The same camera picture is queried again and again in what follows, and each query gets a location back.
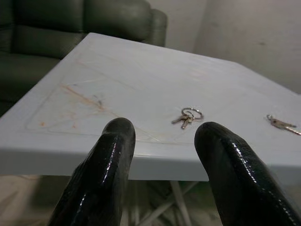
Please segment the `sofa cushion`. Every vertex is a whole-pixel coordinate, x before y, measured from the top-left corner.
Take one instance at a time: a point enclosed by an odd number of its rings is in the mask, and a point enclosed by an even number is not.
[[[0,54],[0,101],[18,101],[60,60],[23,54]]]
[[[12,51],[63,59],[84,37],[83,33],[17,25]]]
[[[12,0],[0,0],[0,51],[9,52],[13,31]]]
[[[151,30],[151,7],[144,0],[85,0],[84,30],[142,41]]]
[[[81,32],[83,5],[84,0],[15,0],[16,23]]]

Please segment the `tabletop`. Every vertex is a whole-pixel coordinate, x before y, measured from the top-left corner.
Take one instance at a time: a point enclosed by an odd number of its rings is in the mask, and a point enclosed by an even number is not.
[[[70,175],[116,117],[136,130],[130,179],[207,181],[194,107],[244,138],[284,184],[301,182],[301,97],[230,61],[90,33],[0,119],[0,173]]]

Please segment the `key ring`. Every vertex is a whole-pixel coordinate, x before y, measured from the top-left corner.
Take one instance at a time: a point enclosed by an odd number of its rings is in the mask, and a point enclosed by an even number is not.
[[[187,110],[191,110],[191,111],[197,112],[197,113],[200,115],[200,117],[196,118],[196,117],[194,117],[194,115],[190,112],[190,113],[192,114],[193,120],[201,120],[201,119],[204,118],[203,114],[202,114],[198,109],[195,109],[195,108],[193,108],[193,107],[185,107],[185,108],[183,108],[183,109],[181,110],[182,115],[187,115],[187,114],[184,112],[184,111],[187,111]]]
[[[187,115],[187,113],[191,114],[192,115],[192,118],[195,119],[196,117],[194,117],[194,114],[190,111],[187,111],[185,114]]]

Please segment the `metal key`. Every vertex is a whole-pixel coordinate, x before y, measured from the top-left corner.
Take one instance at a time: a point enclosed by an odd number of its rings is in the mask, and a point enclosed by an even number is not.
[[[172,124],[176,124],[176,123],[178,123],[180,121],[186,121],[188,118],[189,118],[189,115],[183,114],[179,118],[177,118],[176,120],[173,120],[171,123]]]
[[[192,121],[193,121],[193,118],[190,117],[190,116],[188,116],[188,119],[186,119],[186,120],[183,122],[181,128],[182,128],[182,129],[185,129],[185,128],[187,127],[188,124],[191,124],[191,123],[192,123]]]
[[[301,132],[299,132],[299,131],[297,131],[295,129],[292,129],[292,128],[296,128],[297,126],[289,124],[289,123],[286,123],[286,122],[283,122],[283,121],[280,121],[278,119],[275,119],[270,114],[267,115],[267,118],[271,122],[272,126],[275,126],[275,127],[279,128],[279,129],[285,129],[287,131],[290,131],[290,132],[292,132],[294,134],[297,134],[297,135],[301,136]]]

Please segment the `table leg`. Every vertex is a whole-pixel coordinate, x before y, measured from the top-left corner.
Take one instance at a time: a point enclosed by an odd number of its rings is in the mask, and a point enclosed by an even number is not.
[[[182,194],[187,193],[190,189],[192,189],[198,181],[189,182],[182,190]],[[154,221],[157,217],[159,217],[164,211],[166,211],[169,207],[171,207],[175,202],[174,195],[170,195],[164,203],[162,203],[159,207],[157,207],[148,217],[144,218],[138,226],[147,226],[152,221]]]
[[[173,190],[175,201],[180,209],[186,226],[191,226],[189,213],[185,204],[185,200],[179,185],[179,181],[170,181],[171,188]]]
[[[138,181],[134,181],[135,203],[134,203],[134,217],[135,225],[139,224],[139,200],[138,200]]]

